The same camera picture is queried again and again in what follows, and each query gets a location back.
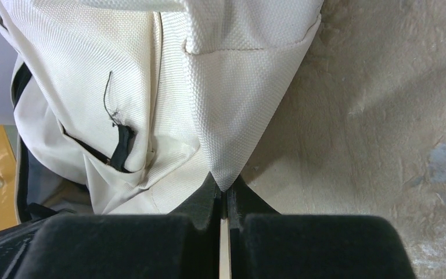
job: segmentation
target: black zipper pull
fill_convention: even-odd
[[[129,143],[134,138],[134,131],[129,126],[116,125],[118,129],[118,144],[112,158],[110,166],[118,171],[125,171],[124,163],[129,156]]]

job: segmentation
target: white garment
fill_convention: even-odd
[[[18,131],[44,166],[88,186],[95,213],[167,213],[209,171],[228,189],[310,46],[321,5],[0,0],[1,31],[33,74]],[[76,141],[110,158],[114,112],[135,131],[127,171]]]

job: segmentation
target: white fabric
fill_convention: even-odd
[[[95,213],[169,212],[209,171],[225,190],[310,46],[321,5],[0,0],[7,37],[33,74],[15,110],[19,133],[43,165],[88,186]],[[106,105],[136,133],[129,173],[69,137],[112,156],[110,71]]]

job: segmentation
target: textured fabric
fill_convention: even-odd
[[[95,213],[170,211],[208,171],[225,190],[310,46],[321,4],[0,1],[1,31],[34,76],[15,110],[19,132],[44,166],[88,186]],[[117,146],[112,116],[135,131],[126,171],[101,159]]]

